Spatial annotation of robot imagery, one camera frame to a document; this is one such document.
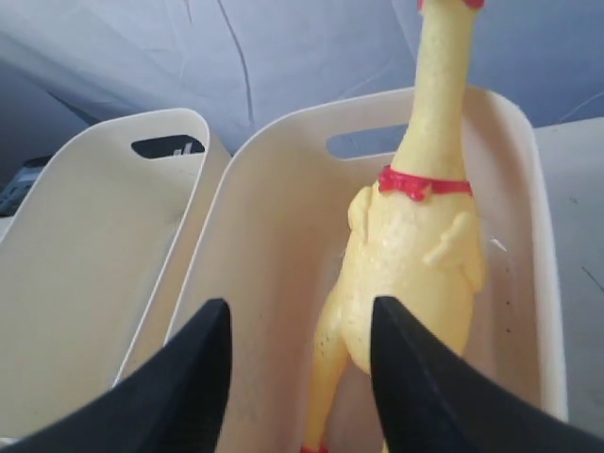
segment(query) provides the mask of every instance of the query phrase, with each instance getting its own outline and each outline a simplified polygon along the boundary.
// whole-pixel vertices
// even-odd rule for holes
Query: rubber chicken
[[[376,296],[395,296],[454,352],[465,348],[485,278],[461,147],[463,93],[482,4],[418,1],[424,23],[411,120],[391,165],[348,209],[342,269],[314,334],[301,453],[327,453],[325,426],[348,361],[369,374]]]

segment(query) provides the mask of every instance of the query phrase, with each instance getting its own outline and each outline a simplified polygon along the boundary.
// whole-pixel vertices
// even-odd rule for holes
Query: black pointed object
[[[374,304],[372,384],[391,453],[598,453],[604,442],[533,408],[452,353],[393,297]],[[439,440],[419,441],[418,437]],[[429,448],[410,448],[425,442]]]
[[[228,400],[231,319],[208,301],[111,391],[3,453],[211,453]]]

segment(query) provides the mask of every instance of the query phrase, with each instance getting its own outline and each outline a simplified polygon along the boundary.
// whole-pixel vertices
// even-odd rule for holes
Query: cream plastic basket
[[[131,147],[175,135],[205,152]],[[162,346],[229,160],[186,109],[93,126],[53,157],[0,243],[0,437],[56,421]]]
[[[257,133],[226,169],[171,323],[204,301],[232,308],[233,380],[219,453],[296,453],[311,336],[339,268],[346,210],[390,155],[336,159],[331,137],[409,121],[413,89],[292,113]],[[464,145],[483,220],[489,281],[466,358],[528,402],[566,417],[557,267],[533,131],[503,97],[468,89]],[[368,377],[346,372],[327,430],[333,453],[378,452]]]

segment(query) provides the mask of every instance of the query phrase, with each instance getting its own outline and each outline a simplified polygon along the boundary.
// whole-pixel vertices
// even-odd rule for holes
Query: rubber chicken neck
[[[424,23],[411,120],[391,165],[348,209],[342,269],[314,335],[301,453],[327,453],[325,426],[348,362],[370,372],[376,296],[395,296],[453,351],[465,348],[485,278],[461,146],[463,94],[481,6],[482,0],[418,1]]]

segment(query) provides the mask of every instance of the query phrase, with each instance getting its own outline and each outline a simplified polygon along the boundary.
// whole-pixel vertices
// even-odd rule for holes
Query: red collar
[[[472,186],[468,181],[449,181],[445,179],[433,179],[431,177],[413,176],[398,173],[386,165],[377,178],[379,191],[402,192],[413,201],[423,201],[426,197],[426,189],[431,193],[467,193],[472,196]]]
[[[484,7],[484,0],[463,0],[469,8],[471,9],[481,9]],[[424,5],[424,0],[417,0],[417,9],[422,10],[422,6]]]

